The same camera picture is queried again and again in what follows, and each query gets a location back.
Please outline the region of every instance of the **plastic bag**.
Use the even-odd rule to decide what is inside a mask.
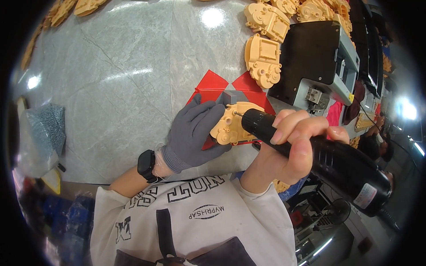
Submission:
[[[47,104],[27,109],[20,116],[19,127],[19,171],[40,178],[59,163],[65,143],[64,107]]]

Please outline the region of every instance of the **electric screwdriver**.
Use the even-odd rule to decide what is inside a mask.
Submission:
[[[241,118],[243,129],[288,158],[291,144],[273,145],[269,140],[276,128],[275,116],[249,109]],[[379,216],[395,230],[395,221],[383,208],[391,195],[388,178],[367,155],[348,144],[327,140],[324,136],[311,137],[313,163],[311,173],[322,179],[344,200],[352,203],[367,216]]]

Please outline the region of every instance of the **gray glove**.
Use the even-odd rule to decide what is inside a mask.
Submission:
[[[231,150],[231,144],[216,144],[201,150],[210,130],[225,113],[225,107],[213,101],[200,102],[198,93],[179,111],[167,136],[168,143],[161,149],[164,162],[175,173],[200,166]]]

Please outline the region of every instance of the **smartwatch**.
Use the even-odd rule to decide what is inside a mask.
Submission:
[[[143,176],[149,184],[157,183],[161,178],[153,175],[155,166],[155,152],[153,150],[144,151],[138,158],[138,173]]]

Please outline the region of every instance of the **white t-shirt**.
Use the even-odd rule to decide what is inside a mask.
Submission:
[[[226,175],[156,183],[131,199],[99,187],[90,241],[93,265],[114,265],[117,249],[151,262],[161,259],[160,209],[170,212],[179,257],[192,259],[238,237],[257,266],[297,265],[293,225],[273,184],[253,194]]]

